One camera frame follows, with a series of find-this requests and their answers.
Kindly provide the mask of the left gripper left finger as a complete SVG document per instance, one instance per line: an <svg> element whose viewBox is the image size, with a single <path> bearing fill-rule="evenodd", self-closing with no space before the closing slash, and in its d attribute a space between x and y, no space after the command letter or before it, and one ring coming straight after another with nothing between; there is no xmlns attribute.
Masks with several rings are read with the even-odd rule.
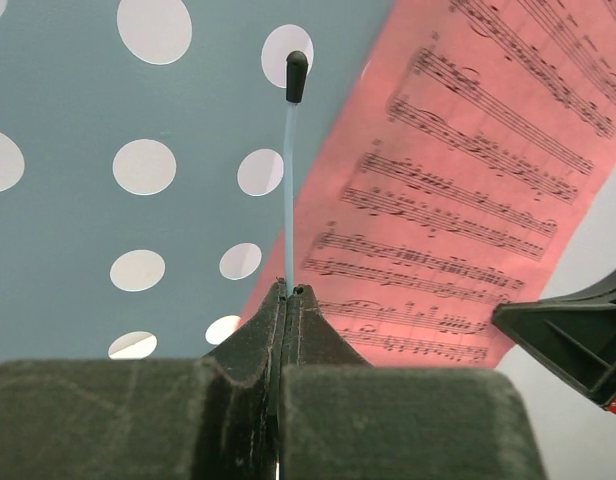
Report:
<svg viewBox="0 0 616 480"><path fill-rule="evenodd" d="M271 479L286 286L209 354L0 364L0 479Z"/></svg>

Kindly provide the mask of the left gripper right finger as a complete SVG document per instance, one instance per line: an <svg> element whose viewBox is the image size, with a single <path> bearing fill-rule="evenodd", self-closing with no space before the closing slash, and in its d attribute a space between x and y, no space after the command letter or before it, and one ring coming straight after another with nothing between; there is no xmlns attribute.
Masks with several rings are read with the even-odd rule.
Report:
<svg viewBox="0 0 616 480"><path fill-rule="evenodd" d="M322 315L287 303L280 370L284 479L542 479L519 392L489 369L376 368Z"/></svg>

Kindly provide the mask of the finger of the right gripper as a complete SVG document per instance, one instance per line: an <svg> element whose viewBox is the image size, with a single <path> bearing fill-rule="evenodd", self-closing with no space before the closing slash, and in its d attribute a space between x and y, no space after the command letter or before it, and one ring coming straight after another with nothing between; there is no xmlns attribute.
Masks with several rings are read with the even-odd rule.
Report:
<svg viewBox="0 0 616 480"><path fill-rule="evenodd" d="M502 304L491 321L564 383L616 414L616 269L569 295Z"/></svg>

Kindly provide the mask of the pink sheet music page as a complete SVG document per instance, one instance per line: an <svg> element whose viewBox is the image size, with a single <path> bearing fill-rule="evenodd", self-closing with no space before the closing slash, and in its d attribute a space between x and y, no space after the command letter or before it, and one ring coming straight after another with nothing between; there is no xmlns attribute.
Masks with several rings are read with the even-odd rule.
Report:
<svg viewBox="0 0 616 480"><path fill-rule="evenodd" d="M298 196L295 280L378 366L495 366L616 163L616 1L399 1Z"/></svg>

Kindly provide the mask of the blue music stand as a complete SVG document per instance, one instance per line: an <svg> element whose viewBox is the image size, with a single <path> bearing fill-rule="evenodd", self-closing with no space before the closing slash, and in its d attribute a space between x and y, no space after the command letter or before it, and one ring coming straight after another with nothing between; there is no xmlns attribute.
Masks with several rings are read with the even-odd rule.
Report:
<svg viewBox="0 0 616 480"><path fill-rule="evenodd" d="M0 362L104 358L146 331L197 357L256 276L224 278L241 243L269 253L282 192L237 170L282 145L285 99L261 66L296 25L314 49L299 109L302 183L391 10L388 1L10 1L0 16L0 133L24 172L0 192Z"/></svg>

